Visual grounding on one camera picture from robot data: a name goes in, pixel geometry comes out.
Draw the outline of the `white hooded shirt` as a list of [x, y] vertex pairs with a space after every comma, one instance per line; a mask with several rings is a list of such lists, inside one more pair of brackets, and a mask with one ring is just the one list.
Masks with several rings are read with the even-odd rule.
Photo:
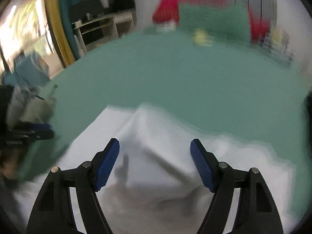
[[290, 210], [296, 169], [278, 158], [270, 144], [229, 133], [204, 133], [147, 104], [108, 106], [98, 116], [62, 115], [57, 108], [50, 122], [56, 138], [33, 147], [23, 166], [25, 182], [15, 192], [24, 220], [29, 219], [51, 166], [75, 168], [115, 137], [120, 153], [97, 195], [115, 233], [196, 232], [213, 195], [204, 187], [191, 158], [194, 138], [236, 169], [258, 168], [273, 195], [284, 232], [298, 223]]

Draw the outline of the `grey printed folded sweatshirt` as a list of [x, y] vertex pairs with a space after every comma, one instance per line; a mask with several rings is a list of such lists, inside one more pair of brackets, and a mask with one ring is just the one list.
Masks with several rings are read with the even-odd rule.
[[13, 128], [18, 123], [46, 123], [52, 116], [56, 97], [54, 92], [58, 88], [54, 85], [46, 98], [39, 96], [39, 88], [15, 87], [8, 104], [6, 123]]

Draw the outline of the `light blue cartoon blanket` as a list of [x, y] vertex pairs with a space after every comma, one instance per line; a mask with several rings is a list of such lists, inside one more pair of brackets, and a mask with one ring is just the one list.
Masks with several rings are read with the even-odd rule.
[[15, 64], [14, 71], [3, 77], [3, 84], [13, 87], [43, 87], [49, 81], [49, 66], [36, 52], [21, 58]]

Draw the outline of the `black computer monitor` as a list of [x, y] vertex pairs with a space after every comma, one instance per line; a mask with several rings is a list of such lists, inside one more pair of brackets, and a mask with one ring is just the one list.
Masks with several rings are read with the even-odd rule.
[[92, 16], [98, 16], [103, 11], [104, 7], [101, 0], [84, 0], [69, 7], [70, 23], [82, 20], [88, 13]]

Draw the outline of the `yellow curtain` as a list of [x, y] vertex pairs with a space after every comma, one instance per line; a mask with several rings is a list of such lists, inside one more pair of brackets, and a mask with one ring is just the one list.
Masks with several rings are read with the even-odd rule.
[[45, 0], [45, 10], [49, 29], [53, 32], [56, 47], [59, 50], [59, 58], [63, 61], [63, 65], [66, 68], [75, 62], [75, 58], [62, 25], [59, 0]]

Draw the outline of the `stack of books and snacks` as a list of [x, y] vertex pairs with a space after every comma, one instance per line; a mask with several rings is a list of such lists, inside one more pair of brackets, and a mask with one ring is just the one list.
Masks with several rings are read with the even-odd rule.
[[290, 68], [293, 62], [294, 53], [289, 47], [289, 34], [280, 27], [272, 28], [265, 35], [261, 47], [266, 50], [268, 55], [286, 68]]

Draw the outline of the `small yellow cloth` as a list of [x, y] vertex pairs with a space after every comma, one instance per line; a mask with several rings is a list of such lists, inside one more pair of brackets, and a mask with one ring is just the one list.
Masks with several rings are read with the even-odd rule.
[[193, 36], [193, 40], [196, 45], [202, 47], [211, 47], [214, 43], [214, 37], [210, 36], [203, 28], [195, 29]]

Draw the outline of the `white paper on bed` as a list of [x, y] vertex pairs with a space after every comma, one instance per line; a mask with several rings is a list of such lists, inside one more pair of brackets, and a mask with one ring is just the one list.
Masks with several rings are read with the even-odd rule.
[[177, 28], [177, 24], [175, 21], [168, 21], [163, 23], [155, 23], [151, 27], [144, 29], [144, 33], [146, 34], [161, 34], [175, 31]]

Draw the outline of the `green pillow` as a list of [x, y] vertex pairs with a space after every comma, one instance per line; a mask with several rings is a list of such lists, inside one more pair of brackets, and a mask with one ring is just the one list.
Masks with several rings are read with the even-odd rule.
[[207, 6], [179, 4], [179, 27], [187, 32], [204, 30], [218, 39], [250, 43], [249, 11], [242, 5]]

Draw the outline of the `red pillow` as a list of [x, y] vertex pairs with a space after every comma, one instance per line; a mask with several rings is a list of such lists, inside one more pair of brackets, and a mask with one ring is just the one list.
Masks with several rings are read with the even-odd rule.
[[[174, 20], [176, 24], [179, 24], [180, 16], [178, 5], [180, 3], [221, 7], [230, 5], [230, 0], [160, 0], [152, 16], [153, 23], [161, 24]], [[246, 6], [249, 12], [251, 40], [258, 41], [260, 38], [264, 37], [265, 34], [269, 33], [270, 20], [261, 19], [260, 15], [256, 15], [256, 9], [253, 9], [250, 5]]]

